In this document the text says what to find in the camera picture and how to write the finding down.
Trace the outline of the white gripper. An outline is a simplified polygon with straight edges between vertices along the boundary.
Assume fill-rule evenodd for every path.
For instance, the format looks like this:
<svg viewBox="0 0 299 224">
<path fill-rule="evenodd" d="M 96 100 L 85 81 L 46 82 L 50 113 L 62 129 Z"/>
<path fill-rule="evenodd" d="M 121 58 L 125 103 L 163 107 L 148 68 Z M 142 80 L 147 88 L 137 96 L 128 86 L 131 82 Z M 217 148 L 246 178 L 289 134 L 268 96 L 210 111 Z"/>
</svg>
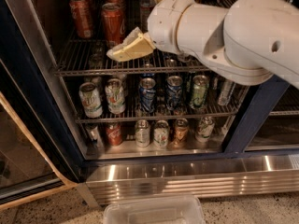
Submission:
<svg viewBox="0 0 299 224">
<path fill-rule="evenodd" d="M 148 18 L 148 33 L 143 33 L 136 27 L 121 44 L 107 52 L 108 58 L 116 62 L 127 62 L 150 55 L 155 48 L 179 53 L 177 44 L 179 20 L 194 0 L 154 1 L 157 5 Z"/>
</svg>

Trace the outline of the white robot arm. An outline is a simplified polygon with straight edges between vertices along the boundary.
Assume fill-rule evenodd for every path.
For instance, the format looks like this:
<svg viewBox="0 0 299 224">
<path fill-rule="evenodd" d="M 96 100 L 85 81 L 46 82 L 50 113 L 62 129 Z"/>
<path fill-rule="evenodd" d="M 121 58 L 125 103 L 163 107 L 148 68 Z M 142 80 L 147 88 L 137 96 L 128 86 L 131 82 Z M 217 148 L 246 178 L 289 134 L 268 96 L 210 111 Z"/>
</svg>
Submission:
<svg viewBox="0 0 299 224">
<path fill-rule="evenodd" d="M 154 0 L 148 31 L 134 29 L 107 56 L 131 61 L 155 49 L 190 55 L 237 84 L 276 75 L 299 88 L 299 9 L 283 0 L 237 0 L 229 8 Z"/>
</svg>

